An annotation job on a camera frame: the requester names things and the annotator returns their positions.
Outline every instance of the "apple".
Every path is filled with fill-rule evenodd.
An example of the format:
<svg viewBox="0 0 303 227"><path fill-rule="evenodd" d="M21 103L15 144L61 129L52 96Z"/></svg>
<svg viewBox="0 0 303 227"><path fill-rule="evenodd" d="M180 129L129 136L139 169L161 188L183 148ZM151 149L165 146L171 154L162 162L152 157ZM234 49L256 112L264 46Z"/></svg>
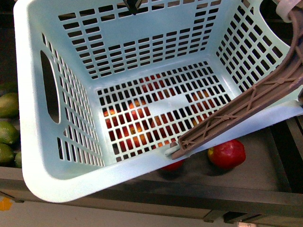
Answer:
<svg viewBox="0 0 303 227"><path fill-rule="evenodd" d="M116 112L115 112L113 109L110 109L110 110L109 110L109 113L110 113L110 115L116 114ZM104 115L105 117L108 117L108 116L109 116L108 111L103 112L103 115ZM113 120L114 126L118 126L118 125L119 125L118 120L117 120L116 117L112 117L112 120ZM107 119L105 120L105 122L106 122L106 126L107 126L108 129L112 128L112 124L111 124L111 122L110 122L110 118L107 118Z"/></svg>
<svg viewBox="0 0 303 227"><path fill-rule="evenodd" d="M198 94L199 98L202 100L205 100L205 98L209 97L209 94L206 90L202 90L202 92L198 91L197 94ZM192 94L192 97L193 97L194 101L198 101L198 97L195 94ZM211 99L208 100L208 103L212 108L215 108L214 102ZM210 109L206 101L203 101L202 105L205 107L206 110ZM200 109L200 111L203 111L203 108L200 103L197 103L197 106Z"/></svg>
<svg viewBox="0 0 303 227"><path fill-rule="evenodd" d="M244 145L238 140L230 140L208 149L209 160L221 169L232 169L246 159Z"/></svg>
<svg viewBox="0 0 303 227"><path fill-rule="evenodd" d="M139 123L136 123L136 126L134 127L134 125L129 125L129 132L128 132L128 129L127 127L123 127L122 128L122 131L123 131L123 134L124 134L124 137L127 137L127 136L130 136L130 135L135 135L136 133L140 133L140 132L143 132L143 129L141 127L141 125ZM121 131L119 131L118 133L118 139L122 139L123 138L123 134ZM133 146L133 143L132 143L132 140L134 141L134 145L136 148L140 147L140 141L143 145L146 145L148 141L151 141L152 139L152 135L150 133L147 133L146 135L144 134L141 134L139 136L135 136L133 137L132 139L127 139L126 140L126 144L127 144L127 147L128 147L128 150L132 150L134 148ZM124 152L124 151L127 151L126 149L126 146L125 146L125 143L124 142L120 142L120 147L121 147L121 150Z"/></svg>
<svg viewBox="0 0 303 227"><path fill-rule="evenodd" d="M176 171L176 170L180 169L181 166L183 166L184 161L185 161L185 159L180 160L180 161L170 164L168 166L162 167L161 169L165 170L165 171L169 171L169 172Z"/></svg>
<svg viewBox="0 0 303 227"><path fill-rule="evenodd" d="M141 100L141 103L142 105L146 105L146 102L142 99ZM128 105L128 108L129 109L134 109L135 107L139 107L140 106L140 102L139 100L135 100L134 101L134 104L131 102L129 105ZM143 109L138 109L138 114L139 114L139 117L140 118L143 118L144 117L144 113L143 113ZM138 119L138 114L135 110L131 111L131 115L133 116L133 119L134 120L137 120ZM126 120L128 122L131 122L132 120L130 119L130 115L126 115Z"/></svg>

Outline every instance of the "basket slot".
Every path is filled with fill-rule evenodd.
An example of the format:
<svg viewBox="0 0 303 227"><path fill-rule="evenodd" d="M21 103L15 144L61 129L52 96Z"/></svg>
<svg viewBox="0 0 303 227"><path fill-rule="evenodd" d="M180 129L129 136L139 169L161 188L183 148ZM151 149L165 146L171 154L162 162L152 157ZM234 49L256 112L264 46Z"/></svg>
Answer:
<svg viewBox="0 0 303 227"><path fill-rule="evenodd" d="M138 14L145 12L148 12L148 14L142 14L141 20L144 20L144 17L149 18L153 11L156 12L159 9L166 8L175 10L176 14L179 14L180 7L186 6L195 10L196 13L193 14L192 20L186 18L186 21L191 20L188 27L178 29L180 26L174 22L172 23L173 26L170 26L170 31L166 30L165 33L157 34L155 30L154 34L146 37L142 37L146 33L142 32L140 38L127 42L121 38L119 39L119 37L129 37L130 31L124 34L121 29L129 27L129 24L132 23L137 24L138 20L136 19L140 15L136 15L136 18L134 18L124 3L60 15L59 19L64 18L62 26L90 77L99 79L205 50L220 3L220 0L208 0L205 3L191 0L161 0L142 3ZM118 26L117 23L121 26L119 28L120 32L112 29ZM114 45L112 45L112 34L107 31L112 34L116 33Z"/></svg>
<svg viewBox="0 0 303 227"><path fill-rule="evenodd" d="M232 17L216 55L241 92L272 72L283 60L288 47L267 26L257 23L254 4L243 0Z"/></svg>
<svg viewBox="0 0 303 227"><path fill-rule="evenodd" d="M97 92L116 161L174 142L231 98L208 62Z"/></svg>
<svg viewBox="0 0 303 227"><path fill-rule="evenodd" d="M44 34L42 40L48 54L52 55L49 62L56 66L54 75L59 92L60 124L66 124L63 134L57 137L59 159L104 166L87 91Z"/></svg>

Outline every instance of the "dark gray surface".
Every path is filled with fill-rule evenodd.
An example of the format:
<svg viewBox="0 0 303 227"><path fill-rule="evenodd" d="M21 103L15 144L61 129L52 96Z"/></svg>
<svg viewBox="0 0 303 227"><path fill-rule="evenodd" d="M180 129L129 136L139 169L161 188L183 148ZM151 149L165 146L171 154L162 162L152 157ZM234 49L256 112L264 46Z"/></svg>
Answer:
<svg viewBox="0 0 303 227"><path fill-rule="evenodd" d="M290 192L269 129L241 137L239 141L244 144L246 160L231 171L223 171L213 166L208 160L207 151L202 151L188 158L183 169L176 175L158 170L138 179Z"/></svg>

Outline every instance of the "light blue plastic basket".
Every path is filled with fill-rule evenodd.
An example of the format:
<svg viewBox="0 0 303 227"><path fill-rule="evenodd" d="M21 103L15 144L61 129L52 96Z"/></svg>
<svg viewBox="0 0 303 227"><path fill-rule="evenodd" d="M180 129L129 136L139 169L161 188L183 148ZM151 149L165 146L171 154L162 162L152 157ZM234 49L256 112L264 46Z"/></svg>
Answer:
<svg viewBox="0 0 303 227"><path fill-rule="evenodd" d="M46 201L70 201L175 162L164 155L169 143L268 75L288 52L263 20L261 2L145 0L134 16L122 0L19 0L14 15L29 189ZM46 101L53 94L45 57L57 115L50 114L57 101ZM297 106L291 113L283 108L284 118L298 113Z"/></svg>

